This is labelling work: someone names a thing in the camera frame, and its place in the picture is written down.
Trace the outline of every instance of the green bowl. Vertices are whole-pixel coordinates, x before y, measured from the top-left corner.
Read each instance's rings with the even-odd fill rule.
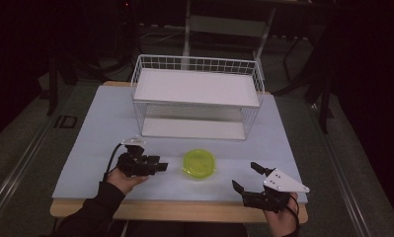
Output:
[[[182,170],[193,179],[206,179],[215,172],[215,157],[207,150],[190,150],[184,156]]]

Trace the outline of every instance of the person's arm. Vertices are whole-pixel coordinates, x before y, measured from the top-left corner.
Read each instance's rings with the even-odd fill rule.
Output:
[[[264,210],[265,218],[270,225],[271,232],[274,237],[297,237],[299,231],[298,206],[296,193],[291,193],[292,198],[289,199],[287,207],[279,213]]]
[[[67,216],[51,237],[105,236],[125,195],[145,180],[147,177],[128,178],[121,170],[114,169],[105,182],[100,182],[98,194],[86,199],[81,209]]]

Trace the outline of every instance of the floor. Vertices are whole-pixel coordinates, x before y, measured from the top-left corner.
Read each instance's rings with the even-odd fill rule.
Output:
[[[182,29],[141,30],[143,53],[182,54]],[[233,38],[224,43],[213,36],[196,34],[192,35],[191,56],[250,60],[252,45],[252,39]],[[290,45],[285,39],[268,41],[262,55],[267,91],[288,85],[281,63]],[[311,49],[303,40],[294,50],[288,59],[291,76],[302,68]],[[107,76],[125,81],[131,70],[129,65]],[[60,83],[59,107],[53,116],[45,115],[47,101],[36,99],[0,134],[0,190],[10,191],[0,193],[0,237],[39,236],[52,229],[51,195],[81,128],[54,125],[58,116],[76,116],[81,123],[100,85],[94,78],[79,75],[76,86]],[[44,87],[46,79],[47,75],[40,78]],[[324,134],[317,125],[317,111],[303,102],[305,89],[276,98],[301,177],[313,191],[307,204],[310,219],[302,226],[301,236],[394,236],[394,212],[338,98],[332,96],[334,118],[328,119],[329,134]],[[250,236],[270,236],[265,223],[247,227]]]

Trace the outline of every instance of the person's hand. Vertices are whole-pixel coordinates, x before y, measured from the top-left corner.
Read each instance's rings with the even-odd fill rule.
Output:
[[[134,186],[148,180],[147,176],[127,177],[119,168],[110,172],[107,177],[107,182],[113,184],[125,195],[132,191]]]
[[[298,198],[298,194],[296,193],[291,193],[291,195],[295,199]],[[298,210],[295,200],[290,198],[287,206],[291,208],[295,213],[297,213]],[[290,234],[297,227],[296,219],[287,209],[284,209],[279,213],[264,210],[264,215],[267,218],[267,221],[271,228],[271,232],[274,237]]]

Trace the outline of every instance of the metal track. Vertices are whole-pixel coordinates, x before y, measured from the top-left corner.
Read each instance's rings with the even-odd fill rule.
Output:
[[[338,155],[332,146],[331,139],[328,135],[322,132],[322,129],[318,123],[319,112],[316,105],[311,106],[309,108],[309,112],[310,112],[310,116],[312,116],[313,120],[315,121],[314,125],[316,126],[316,129],[319,131],[318,132],[319,135],[325,142],[325,147],[331,158],[332,168],[335,174],[336,183],[338,184],[338,188],[342,194],[342,198],[344,199],[345,206],[347,207],[348,213],[351,217],[356,234],[357,236],[370,237],[371,234],[369,233],[369,228],[366,225],[362,213],[357,205],[356,198],[351,190],[350,184],[339,162]]]
[[[18,185],[21,183],[31,164],[33,163],[49,128],[54,125],[56,118],[60,114],[63,106],[68,101],[68,98],[70,97],[72,92],[73,87],[65,86],[64,89],[62,89],[59,104],[55,108],[53,115],[49,116],[43,123],[42,127],[36,133],[30,145],[28,146],[22,157],[19,159],[18,164],[15,166],[15,168],[8,175],[8,177],[0,187],[0,216],[5,210],[7,204],[9,203],[16,189],[18,188]]]

